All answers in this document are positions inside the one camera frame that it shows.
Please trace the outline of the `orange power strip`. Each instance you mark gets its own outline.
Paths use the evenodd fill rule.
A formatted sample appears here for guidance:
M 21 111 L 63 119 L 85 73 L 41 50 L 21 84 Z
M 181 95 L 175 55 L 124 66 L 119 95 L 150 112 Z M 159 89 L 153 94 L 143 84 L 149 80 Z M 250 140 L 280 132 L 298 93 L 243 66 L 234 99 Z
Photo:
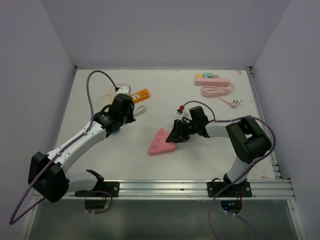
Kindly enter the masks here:
M 131 98 L 132 98 L 132 101 L 137 104 L 139 102 L 142 102 L 148 98 L 150 98 L 150 93 L 149 91 L 145 88 L 145 89 L 142 89 L 138 92 L 135 92 L 133 94 L 130 95 Z

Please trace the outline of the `pink triangular power strip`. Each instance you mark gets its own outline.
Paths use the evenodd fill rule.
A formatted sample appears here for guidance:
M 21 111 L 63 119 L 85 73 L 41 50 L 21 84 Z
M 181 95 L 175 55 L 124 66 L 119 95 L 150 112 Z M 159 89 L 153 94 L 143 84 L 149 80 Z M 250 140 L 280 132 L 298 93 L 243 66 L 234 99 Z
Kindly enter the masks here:
M 160 128 L 157 131 L 148 149 L 148 154 L 151 156 L 155 156 L 155 155 L 160 155 L 160 154 L 165 154 L 165 153 L 175 151 L 176 150 L 175 143 L 166 142 L 168 136 L 169 134 L 167 133 L 167 131 L 164 128 Z

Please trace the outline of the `blue square adapter plug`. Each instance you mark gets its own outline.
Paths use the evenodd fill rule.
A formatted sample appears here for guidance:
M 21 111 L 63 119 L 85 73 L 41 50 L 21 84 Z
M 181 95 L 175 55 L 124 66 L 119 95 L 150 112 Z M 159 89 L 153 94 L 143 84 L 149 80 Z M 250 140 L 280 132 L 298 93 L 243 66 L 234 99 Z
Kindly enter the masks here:
M 113 131 L 112 134 L 117 134 L 120 130 L 121 130 L 121 129 L 119 128 L 119 129 Z

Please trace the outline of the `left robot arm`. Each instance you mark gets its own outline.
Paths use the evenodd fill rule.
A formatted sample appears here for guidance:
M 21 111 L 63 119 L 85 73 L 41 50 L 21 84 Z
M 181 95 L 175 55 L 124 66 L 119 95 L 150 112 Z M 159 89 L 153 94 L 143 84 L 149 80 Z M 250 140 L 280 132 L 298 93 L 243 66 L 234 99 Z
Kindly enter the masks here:
M 135 121 L 132 98 L 123 93 L 116 95 L 111 105 L 93 115 L 90 122 L 69 141 L 32 158 L 28 184 L 51 203 L 70 192 L 89 192 L 104 195 L 104 178 L 92 169 L 83 174 L 68 173 L 71 166 L 89 149 L 118 131 L 123 124 Z

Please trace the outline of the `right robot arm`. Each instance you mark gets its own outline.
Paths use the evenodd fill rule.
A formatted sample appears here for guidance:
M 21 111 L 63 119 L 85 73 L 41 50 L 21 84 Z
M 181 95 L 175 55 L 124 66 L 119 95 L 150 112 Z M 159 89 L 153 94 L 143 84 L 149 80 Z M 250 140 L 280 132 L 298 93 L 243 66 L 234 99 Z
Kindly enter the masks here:
M 274 149 L 271 141 L 260 124 L 263 120 L 251 115 L 231 120 L 209 120 L 201 106 L 189 109 L 191 119 L 176 119 L 167 143 L 186 142 L 191 135 L 204 138 L 228 138 L 235 152 L 235 160 L 223 177 L 223 192 L 235 196 L 241 185 L 248 179 L 249 171 Z

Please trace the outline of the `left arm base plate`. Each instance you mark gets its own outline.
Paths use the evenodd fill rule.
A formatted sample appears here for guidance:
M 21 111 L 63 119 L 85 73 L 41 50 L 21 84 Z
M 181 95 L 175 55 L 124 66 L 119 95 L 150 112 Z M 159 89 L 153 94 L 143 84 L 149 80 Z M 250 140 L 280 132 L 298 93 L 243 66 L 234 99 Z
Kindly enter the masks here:
M 75 197 L 84 197 L 84 198 L 98 198 L 98 197 L 108 197 L 105 194 L 108 193 L 112 198 L 117 198 L 120 191 L 120 182 L 119 181 L 104 181 L 95 186 L 93 190 L 80 190 L 74 193 Z

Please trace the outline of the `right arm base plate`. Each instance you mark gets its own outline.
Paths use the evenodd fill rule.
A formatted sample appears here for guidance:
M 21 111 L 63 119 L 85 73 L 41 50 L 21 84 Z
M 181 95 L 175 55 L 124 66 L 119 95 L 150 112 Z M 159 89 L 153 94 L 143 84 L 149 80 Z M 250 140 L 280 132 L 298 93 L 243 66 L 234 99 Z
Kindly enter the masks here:
M 230 181 L 214 178 L 206 182 L 207 194 L 209 198 L 214 198 L 222 189 L 226 188 Z M 250 183 L 245 180 L 242 183 L 234 184 L 222 191 L 218 198 L 251 198 L 253 196 Z

